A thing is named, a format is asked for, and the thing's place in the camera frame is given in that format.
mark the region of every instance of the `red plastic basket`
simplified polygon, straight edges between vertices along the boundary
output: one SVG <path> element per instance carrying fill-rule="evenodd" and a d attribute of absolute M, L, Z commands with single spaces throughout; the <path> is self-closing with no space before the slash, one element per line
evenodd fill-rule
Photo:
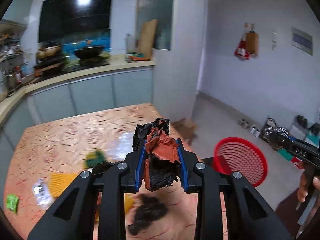
<path fill-rule="evenodd" d="M 238 137 L 228 137 L 218 142 L 212 167 L 228 175 L 239 171 L 254 187 L 259 186 L 268 173 L 267 161 L 260 149 Z"/>

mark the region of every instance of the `silver screw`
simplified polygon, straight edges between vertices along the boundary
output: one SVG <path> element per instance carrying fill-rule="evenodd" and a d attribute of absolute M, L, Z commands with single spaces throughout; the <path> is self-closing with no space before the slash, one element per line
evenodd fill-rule
<path fill-rule="evenodd" d="M 242 174 L 239 171 L 235 171 L 232 174 L 236 179 L 241 179 L 242 178 Z"/>
<path fill-rule="evenodd" d="M 199 169 L 199 170 L 203 170 L 205 168 L 205 164 L 204 163 L 197 163 L 196 164 L 196 167 Z"/>
<path fill-rule="evenodd" d="M 89 175 L 90 175 L 90 172 L 89 172 L 89 171 L 82 171 L 82 172 L 80 173 L 80 177 L 83 178 L 83 179 L 89 177 Z"/>
<path fill-rule="evenodd" d="M 118 167 L 118 169 L 123 170 L 123 169 L 125 169 L 127 166 L 128 166 L 128 165 L 127 165 L 126 163 L 119 163 L 117 167 Z"/>

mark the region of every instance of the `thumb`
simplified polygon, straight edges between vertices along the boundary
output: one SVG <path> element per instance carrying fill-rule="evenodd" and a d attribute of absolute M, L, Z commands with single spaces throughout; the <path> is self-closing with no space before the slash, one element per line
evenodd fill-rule
<path fill-rule="evenodd" d="M 316 189 L 320 189 L 320 177 L 315 176 L 312 181 L 313 185 L 315 186 Z"/>

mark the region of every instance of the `glass panel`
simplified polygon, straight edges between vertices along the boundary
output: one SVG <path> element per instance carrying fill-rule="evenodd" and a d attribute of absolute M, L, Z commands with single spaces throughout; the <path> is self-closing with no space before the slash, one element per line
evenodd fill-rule
<path fill-rule="evenodd" d="M 137 36 L 144 22 L 157 19 L 155 49 L 170 49 L 173 0 L 138 0 Z"/>

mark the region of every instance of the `hanging cutting board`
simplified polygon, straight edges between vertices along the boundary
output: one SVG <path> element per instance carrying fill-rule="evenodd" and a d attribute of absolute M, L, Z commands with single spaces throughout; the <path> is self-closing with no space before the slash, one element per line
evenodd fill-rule
<path fill-rule="evenodd" d="M 146 59 L 151 58 L 152 47 L 155 42 L 157 19 L 145 22 L 142 27 L 139 44 L 138 53 L 143 53 L 143 57 Z"/>

